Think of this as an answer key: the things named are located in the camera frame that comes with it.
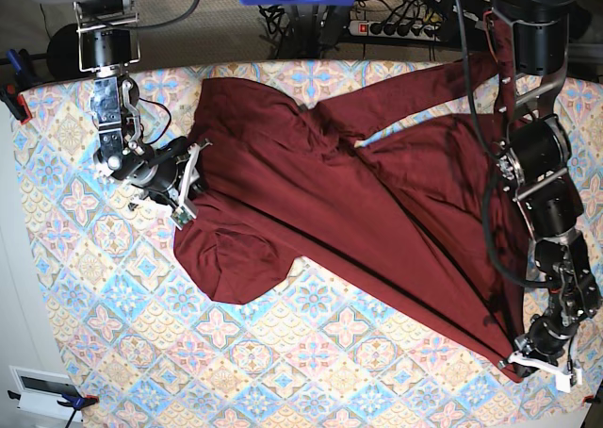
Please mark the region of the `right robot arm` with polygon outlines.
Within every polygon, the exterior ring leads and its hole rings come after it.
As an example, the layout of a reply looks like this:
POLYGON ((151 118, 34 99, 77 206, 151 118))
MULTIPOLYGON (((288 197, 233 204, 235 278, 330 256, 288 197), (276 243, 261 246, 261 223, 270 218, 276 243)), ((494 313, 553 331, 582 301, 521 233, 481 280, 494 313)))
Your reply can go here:
POLYGON ((128 73, 140 60, 137 0, 33 1, 73 4, 78 69, 94 76, 90 110, 99 136, 97 173, 139 189, 131 209, 157 206, 177 226, 194 220, 193 200, 204 192, 197 170, 201 146, 177 137, 155 148, 144 138, 139 87, 128 73))

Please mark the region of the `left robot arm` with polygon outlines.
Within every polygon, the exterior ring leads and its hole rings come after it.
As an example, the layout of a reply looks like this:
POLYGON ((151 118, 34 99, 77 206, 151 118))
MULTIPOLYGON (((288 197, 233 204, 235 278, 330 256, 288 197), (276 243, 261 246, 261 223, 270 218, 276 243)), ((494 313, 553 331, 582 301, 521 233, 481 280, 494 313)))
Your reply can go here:
POLYGON ((524 378, 551 374, 558 390, 582 381, 576 336, 593 318, 602 295, 592 273, 588 246, 577 222, 583 214, 568 164, 572 146, 554 104, 568 67, 577 0, 490 0, 482 21, 498 66, 499 140, 484 144, 491 159, 481 201, 481 226, 488 262, 506 289, 542 289, 546 310, 513 338, 498 367, 524 378), (490 218, 496 190, 504 190, 527 228, 538 276, 529 279, 507 267, 490 218))

